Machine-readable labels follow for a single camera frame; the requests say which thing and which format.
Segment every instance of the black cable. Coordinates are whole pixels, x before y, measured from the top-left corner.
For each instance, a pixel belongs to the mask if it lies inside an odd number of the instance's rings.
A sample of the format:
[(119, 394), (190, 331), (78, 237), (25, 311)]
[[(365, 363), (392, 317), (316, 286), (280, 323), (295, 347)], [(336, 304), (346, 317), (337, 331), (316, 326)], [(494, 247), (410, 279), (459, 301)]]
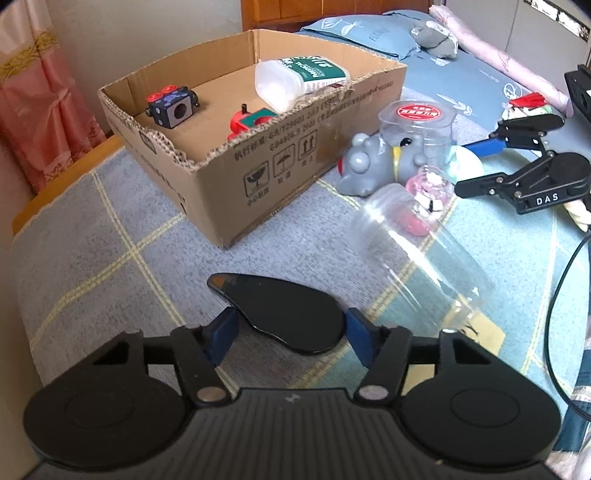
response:
[(554, 304), (556, 303), (556, 299), (558, 298), (558, 294), (560, 293), (560, 289), (562, 284), (564, 283), (564, 279), (566, 275), (569, 273), (570, 267), (574, 263), (574, 259), (577, 258), (577, 255), (581, 251), (581, 249), (591, 240), (591, 232), (585, 235), (585, 238), (581, 241), (579, 246), (574, 251), (572, 257), (570, 257), (569, 262), (566, 264), (566, 268), (558, 281), (558, 285), (556, 285), (556, 290), (552, 294), (552, 298), (550, 299), (550, 303), (548, 304), (548, 313), (546, 314), (546, 325), (544, 326), (544, 362), (546, 363), (546, 368), (548, 369), (548, 375), (550, 376), (550, 380), (552, 380), (552, 384), (554, 388), (558, 392), (558, 394), (562, 397), (564, 402), (573, 409), (573, 411), (581, 417), (583, 420), (591, 421), (591, 414), (585, 412), (580, 407), (578, 407), (574, 401), (570, 399), (570, 397), (566, 394), (566, 392), (562, 389), (560, 384), (558, 383), (558, 379), (554, 373), (554, 369), (552, 368), (552, 362), (550, 361), (550, 318), (552, 317), (552, 310), (554, 309)]

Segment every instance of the red oval label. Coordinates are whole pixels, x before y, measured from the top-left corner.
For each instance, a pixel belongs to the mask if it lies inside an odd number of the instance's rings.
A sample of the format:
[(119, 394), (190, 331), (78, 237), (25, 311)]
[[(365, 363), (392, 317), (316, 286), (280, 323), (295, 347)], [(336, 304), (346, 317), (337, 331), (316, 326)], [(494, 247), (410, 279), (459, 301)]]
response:
[(442, 116), (442, 111), (434, 106), (421, 105), (420, 103), (410, 103), (409, 105), (403, 105), (398, 107), (396, 114), (402, 118), (408, 120), (435, 120)]

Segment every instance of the open cardboard box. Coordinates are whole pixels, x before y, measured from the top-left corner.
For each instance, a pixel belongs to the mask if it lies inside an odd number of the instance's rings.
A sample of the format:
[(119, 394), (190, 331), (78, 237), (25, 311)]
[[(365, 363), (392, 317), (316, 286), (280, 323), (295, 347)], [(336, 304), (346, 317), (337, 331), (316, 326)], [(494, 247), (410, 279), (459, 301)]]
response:
[[(227, 142), (242, 103), (251, 112), (267, 106), (255, 91), (256, 63), (309, 55), (343, 66), (351, 81)], [(165, 57), (101, 88), (99, 97), (148, 175), (203, 235), (228, 247), (330, 168), (353, 135), (378, 130), (378, 112), (400, 98), (405, 69), (349, 45), (254, 30)], [(146, 97), (169, 84), (192, 88), (201, 104), (174, 129), (145, 114)]]

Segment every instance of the clear plastic container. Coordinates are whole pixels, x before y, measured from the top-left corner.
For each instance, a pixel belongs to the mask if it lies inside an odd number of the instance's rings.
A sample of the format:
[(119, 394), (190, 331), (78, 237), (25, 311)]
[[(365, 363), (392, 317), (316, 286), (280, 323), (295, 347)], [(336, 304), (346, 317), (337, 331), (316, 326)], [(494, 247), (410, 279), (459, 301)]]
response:
[(256, 93), (277, 113), (287, 112), (307, 93), (349, 80), (345, 68), (318, 56), (262, 61), (255, 67)]
[(444, 170), (452, 156), (456, 115), (455, 108), (443, 103), (398, 100), (378, 114), (379, 131), (393, 147), (405, 145), (408, 140), (422, 139), (427, 165)]
[(493, 295), (480, 265), (402, 185), (372, 195), (356, 214), (349, 238), (376, 274), (394, 286), (397, 298), (388, 320), (415, 335), (466, 328)]

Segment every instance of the pink curtain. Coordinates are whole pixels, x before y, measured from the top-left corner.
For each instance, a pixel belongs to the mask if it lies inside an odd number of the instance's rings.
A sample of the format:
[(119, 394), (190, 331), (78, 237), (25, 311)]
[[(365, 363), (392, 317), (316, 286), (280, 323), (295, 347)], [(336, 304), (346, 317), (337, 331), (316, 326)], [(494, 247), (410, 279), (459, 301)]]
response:
[(0, 15), (0, 127), (36, 192), (105, 140), (45, 0), (18, 0)]

